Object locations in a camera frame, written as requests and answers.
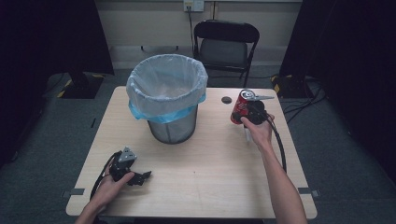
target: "electrical outlet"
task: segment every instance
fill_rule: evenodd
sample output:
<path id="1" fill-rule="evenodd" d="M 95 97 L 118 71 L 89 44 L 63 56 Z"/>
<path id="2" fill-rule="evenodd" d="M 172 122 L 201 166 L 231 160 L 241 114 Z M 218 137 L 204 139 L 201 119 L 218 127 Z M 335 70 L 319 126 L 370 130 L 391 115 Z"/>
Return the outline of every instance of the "electrical outlet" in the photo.
<path id="1" fill-rule="evenodd" d="M 204 11 L 205 2 L 204 0 L 194 0 L 194 11 Z"/>
<path id="2" fill-rule="evenodd" d="M 184 11 L 189 11 L 187 7 L 190 7 L 190 11 L 194 11 L 194 0 L 183 0 Z"/>

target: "wooden tabletop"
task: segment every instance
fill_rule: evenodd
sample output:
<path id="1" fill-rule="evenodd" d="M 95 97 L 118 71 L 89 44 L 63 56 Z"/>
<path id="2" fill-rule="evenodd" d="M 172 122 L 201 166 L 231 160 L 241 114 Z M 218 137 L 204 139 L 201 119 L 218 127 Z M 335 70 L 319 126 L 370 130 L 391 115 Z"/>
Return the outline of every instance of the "wooden tabletop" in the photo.
<path id="1" fill-rule="evenodd" d="M 296 188 L 308 188 L 276 93 L 252 90 L 275 97 L 263 102 L 276 117 L 288 175 Z M 127 146 L 137 155 L 132 170 L 152 174 L 143 186 L 125 186 L 107 206 L 105 216 L 274 218 L 260 152 L 247 141 L 243 126 L 230 121 L 240 91 L 207 88 L 193 136 L 181 144 L 166 145 L 154 138 L 146 120 L 134 118 L 125 87 L 117 87 L 75 186 L 85 189 L 84 194 L 71 196 L 66 213 L 81 213 L 108 158 Z M 223 96 L 233 102 L 224 104 Z M 275 137 L 273 146 L 280 160 Z M 317 209 L 311 194 L 301 197 L 307 217 L 314 218 Z"/>

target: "trash can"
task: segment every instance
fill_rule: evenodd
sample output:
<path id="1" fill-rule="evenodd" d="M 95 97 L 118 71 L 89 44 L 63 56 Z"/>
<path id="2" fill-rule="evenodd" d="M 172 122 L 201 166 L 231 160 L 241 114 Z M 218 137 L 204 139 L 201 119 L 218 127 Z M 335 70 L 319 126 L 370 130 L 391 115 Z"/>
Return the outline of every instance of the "trash can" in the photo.
<path id="1" fill-rule="evenodd" d="M 206 82 L 204 66 L 193 58 L 177 54 L 147 58 L 128 78 L 129 108 L 136 119 L 148 121 L 160 142 L 184 142 L 195 131 Z"/>

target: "red can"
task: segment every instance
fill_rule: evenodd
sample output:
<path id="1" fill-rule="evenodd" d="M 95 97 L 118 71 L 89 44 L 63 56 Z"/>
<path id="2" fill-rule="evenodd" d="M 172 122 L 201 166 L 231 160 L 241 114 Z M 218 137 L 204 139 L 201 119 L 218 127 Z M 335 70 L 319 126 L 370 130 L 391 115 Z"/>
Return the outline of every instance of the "red can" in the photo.
<path id="1" fill-rule="evenodd" d="M 231 121 L 235 124 L 241 124 L 241 118 L 248 114 L 248 101 L 254 100 L 256 94 L 251 90 L 241 90 L 236 100 L 235 106 L 233 107 L 233 113 L 231 114 Z"/>

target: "light blue plastic bag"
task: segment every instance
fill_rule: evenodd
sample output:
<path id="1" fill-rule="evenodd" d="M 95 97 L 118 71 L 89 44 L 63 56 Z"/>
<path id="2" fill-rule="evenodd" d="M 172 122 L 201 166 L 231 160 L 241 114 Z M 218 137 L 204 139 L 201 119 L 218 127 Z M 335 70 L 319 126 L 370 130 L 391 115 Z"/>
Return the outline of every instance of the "light blue plastic bag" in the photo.
<path id="1" fill-rule="evenodd" d="M 205 100 L 207 73 L 201 62 L 182 55 L 147 58 L 127 82 L 129 108 L 136 119 L 168 123 L 182 119 Z"/>

